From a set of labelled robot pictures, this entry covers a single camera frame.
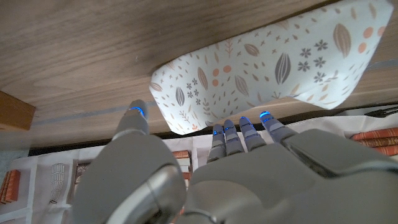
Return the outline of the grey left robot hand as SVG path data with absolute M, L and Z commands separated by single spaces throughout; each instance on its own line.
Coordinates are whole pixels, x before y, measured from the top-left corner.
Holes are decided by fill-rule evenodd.
M 81 178 L 73 223 L 396 223 L 397 162 L 319 129 L 302 133 L 265 111 L 213 128 L 206 165 L 185 182 L 172 151 L 133 101 Z

